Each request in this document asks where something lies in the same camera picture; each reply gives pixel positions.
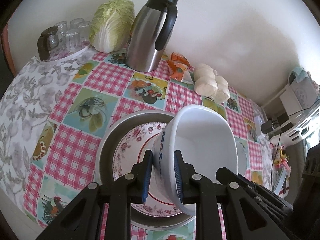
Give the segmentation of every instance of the tablecloth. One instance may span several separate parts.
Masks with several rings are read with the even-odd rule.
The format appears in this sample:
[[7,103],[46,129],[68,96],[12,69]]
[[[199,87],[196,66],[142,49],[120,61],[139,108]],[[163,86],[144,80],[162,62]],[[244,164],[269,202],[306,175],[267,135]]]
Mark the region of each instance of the tablecloth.
[[[124,50],[111,54],[89,51],[86,57],[59,66],[43,66],[33,58],[1,100],[0,111],[14,122],[4,122],[0,129],[1,141],[6,143],[0,148],[0,185],[31,220],[45,228],[94,181],[95,155],[108,128],[127,114],[147,109],[175,114],[183,106],[199,104],[218,112],[249,157],[245,177],[270,187],[271,146],[267,137],[257,138],[253,118],[260,115],[263,119],[263,114],[254,102],[232,87],[230,99],[221,105],[197,95],[193,85],[170,79],[166,56],[156,70],[139,73],[124,64]],[[31,78],[35,72],[38,76]],[[19,100],[26,106],[19,106]],[[36,104],[41,112],[33,107]],[[17,127],[21,122],[20,129],[10,127],[15,122]],[[20,132],[25,143],[10,141]],[[23,198],[16,198],[15,187],[20,187]],[[132,239],[153,239],[152,235],[132,227]]]

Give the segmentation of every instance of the black cable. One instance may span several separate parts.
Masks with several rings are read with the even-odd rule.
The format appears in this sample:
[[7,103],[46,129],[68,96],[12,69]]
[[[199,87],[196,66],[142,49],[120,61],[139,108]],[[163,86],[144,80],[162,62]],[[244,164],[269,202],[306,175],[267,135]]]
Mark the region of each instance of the black cable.
[[310,106],[310,107],[308,107],[308,108],[305,108],[305,109],[302,109],[302,110],[299,110],[299,111],[295,112],[294,114],[297,114],[297,113],[299,113],[299,112],[302,112],[302,111],[304,111],[304,110],[308,110],[308,109],[312,108],[312,107],[316,104],[316,102],[318,102],[319,100],[320,100],[320,98],[318,98],[318,99],[313,103],[312,106]]
[[271,166],[271,190],[273,192],[273,184],[272,184],[272,170],[273,170],[273,163],[275,161],[275,158],[276,158],[276,155],[277,155],[277,152],[279,150],[279,143],[280,143],[280,138],[281,138],[281,133],[282,133],[282,130],[281,130],[281,125],[280,125],[280,135],[279,135],[279,141],[278,141],[278,146],[277,146],[277,151],[276,151],[276,154],[275,154],[275,157],[272,157],[272,166]]
[[[308,109],[312,108],[319,100],[320,100],[320,98],[318,98],[318,99],[313,103],[312,106],[310,106],[310,107],[308,107],[308,108],[305,108],[305,109],[302,109],[302,110],[299,110],[299,111],[297,111],[297,112],[295,112],[295,113],[293,113],[293,114],[290,114],[290,115],[288,115],[288,117],[290,117],[290,116],[292,116],[292,115],[294,115],[294,114],[297,114],[297,113],[299,113],[299,112],[302,112],[302,111],[304,111],[304,110],[308,110]],[[276,151],[275,157],[272,157],[272,166],[271,166],[271,190],[272,190],[272,192],[273,192],[273,184],[272,184],[273,163],[274,163],[274,161],[275,161],[276,155],[277,155],[278,150],[279,150],[279,143],[280,143],[280,138],[281,138],[281,133],[282,133],[282,130],[281,130],[282,127],[281,127],[280,124],[279,124],[279,126],[280,126],[279,141],[278,141],[278,146],[277,146],[277,151]]]

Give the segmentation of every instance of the black handle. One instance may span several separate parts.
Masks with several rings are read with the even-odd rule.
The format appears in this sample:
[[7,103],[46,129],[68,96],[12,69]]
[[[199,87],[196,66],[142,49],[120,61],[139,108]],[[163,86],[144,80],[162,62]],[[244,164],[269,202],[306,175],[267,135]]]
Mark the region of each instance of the black handle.
[[166,2],[165,6],[167,8],[167,15],[165,17],[164,24],[159,33],[159,36],[156,39],[156,50],[162,50],[166,45],[178,15],[178,9],[175,4]]
[[47,60],[50,56],[47,37],[40,36],[37,42],[37,46],[40,60]]
[[128,188],[134,184],[135,181],[136,177],[133,179],[126,179],[125,176],[122,176],[115,181],[110,197],[104,236],[105,240],[116,239],[114,236],[117,236],[117,239],[131,239],[131,204],[128,201]]

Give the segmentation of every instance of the metal pan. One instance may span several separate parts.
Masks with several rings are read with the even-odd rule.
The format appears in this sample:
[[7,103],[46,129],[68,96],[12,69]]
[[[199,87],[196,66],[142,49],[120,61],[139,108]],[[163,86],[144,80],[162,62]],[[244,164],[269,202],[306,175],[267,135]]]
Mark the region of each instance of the metal pan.
[[[173,114],[160,110],[145,110],[129,114],[115,124],[102,139],[96,157],[96,178],[99,184],[112,186],[112,160],[118,143],[127,132],[138,125],[148,122],[169,123],[174,117]],[[139,228],[162,231],[183,226],[195,217],[184,213],[172,217],[151,217],[131,208],[131,223]]]

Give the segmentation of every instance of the white dough ball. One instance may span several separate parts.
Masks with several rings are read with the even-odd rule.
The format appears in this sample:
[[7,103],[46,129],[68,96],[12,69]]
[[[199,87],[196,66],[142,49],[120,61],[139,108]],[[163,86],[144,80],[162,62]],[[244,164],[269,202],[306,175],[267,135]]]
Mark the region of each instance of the white dough ball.
[[228,99],[230,98],[230,92],[228,87],[222,84],[218,84],[217,91],[210,98],[218,104],[228,101]]
[[[195,66],[195,70],[196,70],[196,69],[200,69],[200,68],[206,68],[206,69],[210,69],[210,68],[211,68],[211,69],[213,69],[212,67],[210,67],[209,65],[204,64],[204,63],[200,63],[200,64],[198,64],[198,65]],[[214,73],[215,76],[218,75],[217,71],[214,70],[214,69],[213,69],[213,73]]]
[[195,69],[193,72],[193,79],[197,81],[201,77],[211,77],[212,79],[215,79],[213,69],[210,67]]
[[217,91],[217,88],[216,81],[211,77],[205,76],[196,81],[194,90],[198,95],[210,97]]
[[228,81],[225,80],[222,76],[216,76],[215,80],[217,84],[222,84],[225,87],[228,87]]

